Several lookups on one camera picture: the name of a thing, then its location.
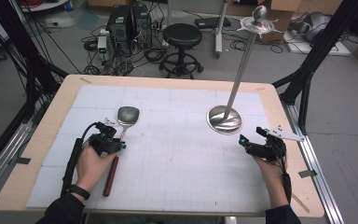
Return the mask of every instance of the black stool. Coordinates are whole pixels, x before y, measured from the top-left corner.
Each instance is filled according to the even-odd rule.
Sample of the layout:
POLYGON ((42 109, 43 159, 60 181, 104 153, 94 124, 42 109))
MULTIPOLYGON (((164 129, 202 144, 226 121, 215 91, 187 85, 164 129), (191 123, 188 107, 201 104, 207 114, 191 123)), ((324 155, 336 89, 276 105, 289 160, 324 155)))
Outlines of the black stool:
POLYGON ((190 75, 191 79, 194 79, 192 73, 196 71, 196 69, 199 73, 203 71, 203 67, 197 59, 185 53, 186 49, 193 49, 193 47, 197 46, 202 40, 202 33, 197 27, 184 23, 172 24, 164 29, 162 37, 168 44, 179 49, 178 52, 165 56, 159 64, 160 70, 165 69, 165 71, 168 72, 167 77, 170 77, 171 74, 177 76, 190 75), (176 62, 169 60, 174 55, 178 55, 176 62), (185 62, 185 56, 191 58, 191 61, 185 62), (167 67, 167 64, 173 64, 174 68, 167 67), (193 64, 194 67, 187 69, 191 64, 193 64))

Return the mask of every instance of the wristwatch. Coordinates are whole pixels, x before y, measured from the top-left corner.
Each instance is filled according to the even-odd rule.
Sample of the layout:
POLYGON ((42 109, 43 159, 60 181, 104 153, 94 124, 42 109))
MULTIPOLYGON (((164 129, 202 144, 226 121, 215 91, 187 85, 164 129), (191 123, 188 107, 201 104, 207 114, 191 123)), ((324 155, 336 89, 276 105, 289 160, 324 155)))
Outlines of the wristwatch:
POLYGON ((90 193, 86 191, 85 189, 82 189, 81 187, 77 185, 71 185, 71 187, 68 190, 70 193, 76 193, 80 196, 82 196, 85 200, 87 200, 90 197, 90 193))

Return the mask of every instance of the floor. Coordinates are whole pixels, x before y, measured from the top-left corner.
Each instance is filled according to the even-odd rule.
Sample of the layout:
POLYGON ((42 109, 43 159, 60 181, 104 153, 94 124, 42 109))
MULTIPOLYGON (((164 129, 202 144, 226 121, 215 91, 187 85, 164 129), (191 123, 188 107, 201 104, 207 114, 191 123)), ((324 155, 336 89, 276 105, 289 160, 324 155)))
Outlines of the floor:
MULTIPOLYGON (((66 13, 61 9, 54 9, 47 11, 46 15, 40 13, 38 17, 43 18, 58 12, 66 13)), ((73 27, 51 32, 51 36, 80 71, 85 68, 88 59, 88 53, 80 39, 89 36, 90 31, 105 24, 106 15, 82 7, 69 13, 70 17, 75 18, 76 24, 73 27)), ((187 15, 173 18, 173 21, 192 23, 196 18, 187 15)), ((239 27, 237 21, 232 22, 232 28, 239 27)), ((53 62, 69 73, 78 74, 53 42, 47 39, 46 34, 43 34, 43 37, 53 62)), ((191 51, 204 66, 204 71, 195 74, 195 79, 234 80, 242 51, 232 49, 230 43, 230 40, 224 41, 223 54, 216 59, 213 33, 203 33, 201 44, 191 51)), ((357 48, 351 41, 344 41, 343 44, 350 52, 357 48)), ((276 53, 270 46, 255 45, 243 81, 272 83, 295 72, 306 55, 289 53, 285 46, 280 47, 282 52, 276 53)), ((145 62, 146 60, 142 59, 134 65, 138 66, 145 62)), ((128 76, 165 77, 154 63, 142 65, 139 69, 133 70, 128 76)), ((11 60, 0 61, 0 135, 24 101, 24 90, 11 60)), ((328 56, 317 70, 310 90, 307 130, 344 222, 358 223, 358 60, 353 56, 328 56)), ((0 178, 0 188, 5 184, 12 167, 8 165, 0 178)), ((35 223, 41 216, 42 213, 0 212, 0 223, 35 223)), ((301 218, 301 221, 328 223, 326 217, 301 218)), ((263 218, 239 217, 238 223, 265 221, 263 218)))

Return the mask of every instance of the white paper sheet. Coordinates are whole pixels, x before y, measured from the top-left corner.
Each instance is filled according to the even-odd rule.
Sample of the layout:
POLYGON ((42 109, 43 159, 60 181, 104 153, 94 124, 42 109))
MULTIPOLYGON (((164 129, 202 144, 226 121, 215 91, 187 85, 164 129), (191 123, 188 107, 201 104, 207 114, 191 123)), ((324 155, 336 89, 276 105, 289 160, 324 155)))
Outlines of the white paper sheet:
MULTIPOLYGON (((264 144, 264 138, 255 132, 256 126, 268 127, 259 95, 238 92, 233 108, 244 120, 240 133, 216 133, 206 121, 207 111, 226 105, 229 94, 82 87, 43 162, 27 207, 47 207, 59 197, 75 139, 92 122, 108 118, 117 123, 118 109, 130 105, 140 109, 140 116, 124 136, 127 148, 118 153, 110 196, 102 195, 106 171, 86 202, 87 208, 264 213, 269 207, 264 181, 252 157, 238 143, 241 133, 252 142, 264 144)), ((119 137, 122 128, 115 128, 119 137)), ((87 136, 97 132, 92 128, 87 136)))

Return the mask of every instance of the metal spoon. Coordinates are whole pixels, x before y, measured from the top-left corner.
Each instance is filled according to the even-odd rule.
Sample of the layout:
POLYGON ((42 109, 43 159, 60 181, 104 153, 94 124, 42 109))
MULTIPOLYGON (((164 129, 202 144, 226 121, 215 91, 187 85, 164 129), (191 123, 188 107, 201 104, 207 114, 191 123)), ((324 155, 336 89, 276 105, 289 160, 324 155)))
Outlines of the metal spoon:
POLYGON ((123 127, 120 140, 123 139, 124 133, 128 128, 133 126, 139 118, 139 109, 132 106, 122 106, 117 112, 118 124, 123 127))

